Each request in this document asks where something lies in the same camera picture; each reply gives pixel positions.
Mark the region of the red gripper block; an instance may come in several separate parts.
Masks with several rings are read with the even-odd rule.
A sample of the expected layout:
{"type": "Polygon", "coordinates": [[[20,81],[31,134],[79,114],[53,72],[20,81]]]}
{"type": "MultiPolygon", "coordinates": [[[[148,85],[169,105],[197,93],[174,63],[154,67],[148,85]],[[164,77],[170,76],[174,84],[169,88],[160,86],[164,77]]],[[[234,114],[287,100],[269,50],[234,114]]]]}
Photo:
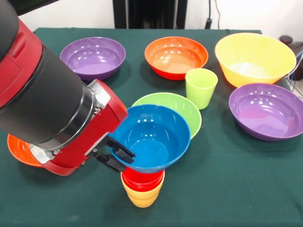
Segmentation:
{"type": "Polygon", "coordinates": [[[93,80],[83,85],[81,99],[70,121],[55,137],[42,143],[42,166],[52,173],[67,176],[95,157],[115,172],[126,166],[98,147],[107,146],[120,160],[133,163],[135,154],[109,136],[128,116],[121,100],[104,82],[93,80]]]}

